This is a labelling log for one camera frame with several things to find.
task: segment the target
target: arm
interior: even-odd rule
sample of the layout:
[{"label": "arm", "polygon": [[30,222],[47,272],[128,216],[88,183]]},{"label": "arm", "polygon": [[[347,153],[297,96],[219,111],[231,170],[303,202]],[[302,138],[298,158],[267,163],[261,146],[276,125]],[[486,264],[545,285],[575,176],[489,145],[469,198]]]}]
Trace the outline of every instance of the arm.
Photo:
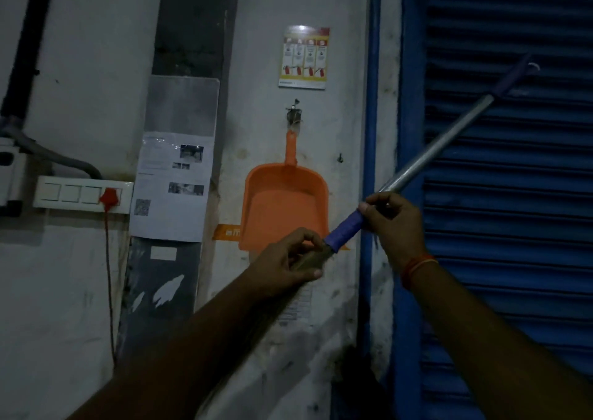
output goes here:
[{"label": "arm", "polygon": [[[375,194],[359,209],[397,272],[426,253],[422,216],[406,199]],[[410,287],[487,418],[593,418],[593,386],[580,373],[508,325],[437,263],[417,268]]]},{"label": "arm", "polygon": [[[305,240],[313,246],[303,244]],[[269,245],[184,328],[165,344],[114,378],[82,405],[70,420],[193,419],[218,384],[218,364],[243,334],[242,323],[257,304],[321,277],[321,271],[289,272],[291,260],[322,246],[317,234],[298,229]]]}]

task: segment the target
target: red thread bracelet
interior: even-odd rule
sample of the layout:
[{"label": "red thread bracelet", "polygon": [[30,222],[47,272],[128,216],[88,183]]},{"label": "red thread bracelet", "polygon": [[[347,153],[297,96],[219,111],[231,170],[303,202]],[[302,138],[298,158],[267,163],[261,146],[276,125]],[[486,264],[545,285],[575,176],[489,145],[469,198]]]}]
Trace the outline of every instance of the red thread bracelet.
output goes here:
[{"label": "red thread bracelet", "polygon": [[436,262],[438,261],[435,257],[431,254],[421,254],[417,258],[412,258],[408,261],[404,270],[400,275],[400,279],[402,280],[402,286],[406,290],[410,290],[411,285],[411,275],[419,269],[422,265],[426,264],[427,262]]}]

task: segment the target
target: black pipe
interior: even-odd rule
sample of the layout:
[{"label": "black pipe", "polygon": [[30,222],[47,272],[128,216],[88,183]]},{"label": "black pipe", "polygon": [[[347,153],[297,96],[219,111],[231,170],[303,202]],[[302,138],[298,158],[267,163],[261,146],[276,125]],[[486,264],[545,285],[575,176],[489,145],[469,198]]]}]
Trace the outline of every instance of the black pipe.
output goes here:
[{"label": "black pipe", "polygon": [[28,1],[8,89],[0,109],[2,117],[14,116],[24,121],[27,115],[49,2],[50,0]]}]

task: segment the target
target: gray conduit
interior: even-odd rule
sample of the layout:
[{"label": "gray conduit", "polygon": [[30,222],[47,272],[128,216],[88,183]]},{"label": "gray conduit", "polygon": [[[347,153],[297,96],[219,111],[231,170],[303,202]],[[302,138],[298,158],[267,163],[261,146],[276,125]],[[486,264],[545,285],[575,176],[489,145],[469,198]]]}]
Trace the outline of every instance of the gray conduit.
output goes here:
[{"label": "gray conduit", "polygon": [[24,149],[30,151],[34,155],[39,156],[40,158],[47,159],[48,161],[55,162],[56,164],[61,164],[66,167],[73,167],[74,169],[80,169],[84,172],[88,173],[88,175],[94,180],[102,180],[103,176],[101,172],[92,164],[88,162],[79,161],[77,159],[67,158],[59,153],[55,153],[54,151],[48,150],[44,146],[40,146],[36,143],[33,139],[30,139],[23,133],[19,128],[14,125],[14,121],[18,119],[10,118],[7,119],[6,117],[0,118],[0,132],[4,133],[5,135],[14,139],[14,141]]}]

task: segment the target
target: fire extinguisher poster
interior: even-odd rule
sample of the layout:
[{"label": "fire extinguisher poster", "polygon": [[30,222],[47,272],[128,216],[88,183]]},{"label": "fire extinguisher poster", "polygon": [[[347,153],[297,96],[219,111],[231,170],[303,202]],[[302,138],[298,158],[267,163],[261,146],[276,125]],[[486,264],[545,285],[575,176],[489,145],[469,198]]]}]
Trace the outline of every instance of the fire extinguisher poster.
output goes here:
[{"label": "fire extinguisher poster", "polygon": [[278,86],[325,89],[330,29],[293,25],[282,43]]}]

